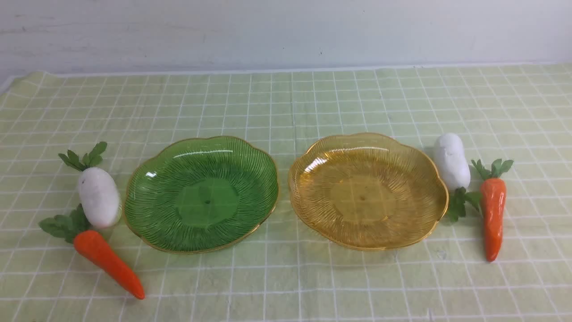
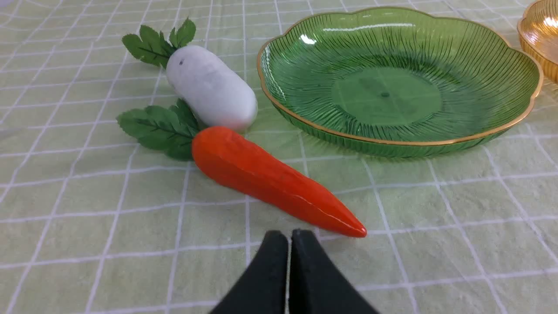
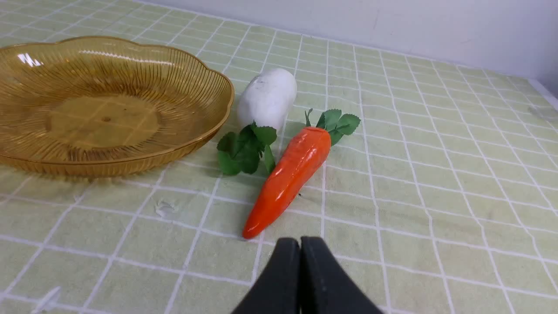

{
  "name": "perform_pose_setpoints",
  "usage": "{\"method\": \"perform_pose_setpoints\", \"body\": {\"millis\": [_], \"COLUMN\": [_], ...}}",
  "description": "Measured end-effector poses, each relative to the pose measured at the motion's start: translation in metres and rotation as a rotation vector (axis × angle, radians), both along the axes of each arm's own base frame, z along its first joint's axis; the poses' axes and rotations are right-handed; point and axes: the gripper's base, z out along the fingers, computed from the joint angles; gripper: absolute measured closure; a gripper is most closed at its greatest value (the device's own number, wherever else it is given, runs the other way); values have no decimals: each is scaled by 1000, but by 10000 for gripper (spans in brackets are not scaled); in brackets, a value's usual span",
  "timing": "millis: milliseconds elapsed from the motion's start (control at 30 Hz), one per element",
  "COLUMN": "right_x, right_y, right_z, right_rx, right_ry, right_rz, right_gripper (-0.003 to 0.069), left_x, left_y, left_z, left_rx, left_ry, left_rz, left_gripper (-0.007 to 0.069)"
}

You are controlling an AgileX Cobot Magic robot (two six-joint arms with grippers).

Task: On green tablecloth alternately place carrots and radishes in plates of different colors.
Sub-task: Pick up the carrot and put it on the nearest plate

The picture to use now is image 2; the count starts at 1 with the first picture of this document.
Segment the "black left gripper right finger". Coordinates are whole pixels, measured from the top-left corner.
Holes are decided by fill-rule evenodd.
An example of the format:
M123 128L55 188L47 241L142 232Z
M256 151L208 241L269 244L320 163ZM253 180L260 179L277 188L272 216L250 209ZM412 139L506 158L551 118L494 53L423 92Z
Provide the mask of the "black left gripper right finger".
M378 314L333 264L312 231L293 230L291 239L291 314Z

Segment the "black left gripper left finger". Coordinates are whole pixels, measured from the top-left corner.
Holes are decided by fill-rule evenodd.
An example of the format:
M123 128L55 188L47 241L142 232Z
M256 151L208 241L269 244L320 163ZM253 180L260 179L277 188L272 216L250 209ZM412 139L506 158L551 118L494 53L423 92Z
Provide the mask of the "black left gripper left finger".
M211 313L283 314L288 252L285 235L267 231L249 266Z

